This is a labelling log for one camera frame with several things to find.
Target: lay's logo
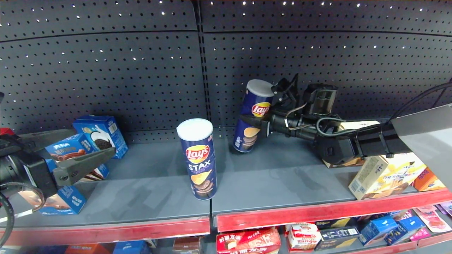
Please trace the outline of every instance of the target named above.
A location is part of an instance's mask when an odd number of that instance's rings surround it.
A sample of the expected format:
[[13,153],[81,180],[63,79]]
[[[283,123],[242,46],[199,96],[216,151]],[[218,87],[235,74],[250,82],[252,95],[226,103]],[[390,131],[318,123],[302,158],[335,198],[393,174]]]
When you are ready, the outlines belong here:
[[270,103],[269,102],[259,102],[257,104],[254,104],[253,108],[251,109],[251,112],[256,117],[263,117],[265,113],[270,109]]
[[187,159],[195,164],[199,164],[207,159],[209,153],[210,147],[205,145],[191,146],[185,150]]

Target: yellow snack box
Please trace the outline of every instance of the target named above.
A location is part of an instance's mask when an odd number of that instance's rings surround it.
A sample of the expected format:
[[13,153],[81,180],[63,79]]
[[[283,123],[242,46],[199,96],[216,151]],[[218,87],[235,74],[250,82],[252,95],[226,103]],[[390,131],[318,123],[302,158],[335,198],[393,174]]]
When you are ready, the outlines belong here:
[[414,153],[369,157],[348,188],[358,200],[400,194],[425,168]]

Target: red shelf edge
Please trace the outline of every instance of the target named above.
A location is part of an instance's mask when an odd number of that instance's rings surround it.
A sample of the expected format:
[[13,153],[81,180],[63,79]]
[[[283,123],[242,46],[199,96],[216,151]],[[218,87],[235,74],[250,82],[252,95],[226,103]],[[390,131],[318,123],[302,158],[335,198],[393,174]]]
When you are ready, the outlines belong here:
[[300,207],[218,214],[218,232],[391,212],[452,200],[448,189]]
[[110,243],[210,234],[207,216],[183,220],[146,221],[113,225],[16,228],[6,245],[42,246]]
[[421,239],[418,241],[418,247],[422,248],[422,247],[431,246],[431,245],[439,244],[439,243],[450,241],[450,240],[452,240],[452,232]]

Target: white plastic lid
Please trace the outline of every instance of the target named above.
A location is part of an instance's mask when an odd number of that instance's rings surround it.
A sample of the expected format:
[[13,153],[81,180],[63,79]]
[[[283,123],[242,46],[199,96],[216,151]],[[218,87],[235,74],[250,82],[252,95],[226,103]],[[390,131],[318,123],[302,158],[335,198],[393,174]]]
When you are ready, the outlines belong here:
[[250,80],[246,88],[253,94],[260,97],[273,97],[272,84],[263,80]]
[[183,121],[176,130],[177,135],[185,141],[199,141],[212,134],[213,125],[206,119],[192,118]]

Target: pringles-style chip can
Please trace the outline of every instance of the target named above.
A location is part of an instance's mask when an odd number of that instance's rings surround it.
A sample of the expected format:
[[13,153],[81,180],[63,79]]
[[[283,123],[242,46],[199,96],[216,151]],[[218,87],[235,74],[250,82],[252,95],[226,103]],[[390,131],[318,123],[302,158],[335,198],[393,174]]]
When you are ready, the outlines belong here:
[[182,143],[193,194],[199,200],[211,199],[217,192],[212,123],[193,118],[179,124],[176,130]]
[[[269,110],[272,102],[272,86],[272,84],[263,80],[248,81],[240,114],[254,115],[259,118],[263,117]],[[258,128],[239,119],[235,127],[233,147],[243,153],[251,151],[251,148],[257,140],[258,132]]]

